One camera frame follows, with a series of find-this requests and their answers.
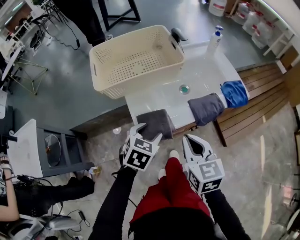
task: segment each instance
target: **red pants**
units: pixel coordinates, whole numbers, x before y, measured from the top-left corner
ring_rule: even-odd
[[[199,209],[210,216],[210,212],[196,194],[182,171],[179,160],[172,157],[165,166],[166,176],[159,183],[149,187],[146,196],[137,206],[130,223],[139,219],[142,215],[162,208],[192,208]]]

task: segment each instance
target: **black pants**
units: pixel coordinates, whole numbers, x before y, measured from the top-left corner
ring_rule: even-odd
[[[58,9],[96,46],[105,41],[105,35],[91,0],[53,0]]]
[[[94,182],[86,176],[81,180],[72,177],[64,186],[15,186],[19,213],[32,217],[48,213],[56,203],[79,199],[93,192]]]
[[[122,239],[124,215],[136,171],[126,167],[118,173],[97,215],[89,240]]]

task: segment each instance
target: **white container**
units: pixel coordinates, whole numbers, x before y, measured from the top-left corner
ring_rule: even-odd
[[[219,43],[220,43],[221,38],[223,36],[221,34],[221,31],[223,30],[223,28],[221,26],[216,26],[216,29],[217,30],[210,37],[210,43],[208,44],[207,49],[206,49],[206,55],[207,56],[215,55],[217,47],[219,46]]]
[[[136,30],[90,50],[94,89],[117,99],[172,79],[180,71],[184,53],[170,32],[157,25]]]
[[[250,3],[248,2],[243,2],[243,3],[239,3],[239,7],[238,9],[236,10],[234,16],[233,16],[233,20],[240,24],[240,25],[243,25],[245,23],[245,21],[247,20],[248,18],[248,14],[250,12]]]
[[[258,48],[263,49],[272,37],[273,27],[268,21],[260,21],[252,35],[252,41]]]
[[[260,22],[262,15],[263,14],[258,11],[250,12],[246,22],[243,25],[243,30],[252,35],[255,29],[257,29],[257,25]]]
[[[208,10],[211,14],[222,17],[224,15],[226,3],[227,0],[211,0]]]

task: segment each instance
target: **black table frame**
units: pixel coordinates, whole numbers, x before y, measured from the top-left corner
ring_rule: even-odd
[[[129,5],[130,5],[130,9],[127,10],[126,12],[124,12],[121,15],[109,15],[107,12],[107,8],[105,5],[105,0],[98,0],[98,4],[100,7],[100,11],[103,17],[103,22],[106,28],[106,31],[109,31],[112,27],[114,27],[117,23],[125,20],[125,21],[135,21],[135,22],[140,22],[141,21],[141,17],[139,15],[139,12],[137,11],[136,5],[135,5],[135,1],[134,0],[128,0]],[[127,14],[134,12],[135,17],[125,17]],[[108,23],[108,19],[109,18],[117,18],[116,21],[114,21],[112,24]]]

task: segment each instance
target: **black sleeve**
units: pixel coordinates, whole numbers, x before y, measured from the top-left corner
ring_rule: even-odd
[[[136,171],[119,171],[97,215],[89,240],[122,240],[124,215]]]
[[[205,198],[215,221],[228,240],[251,240],[221,190],[206,193]]]

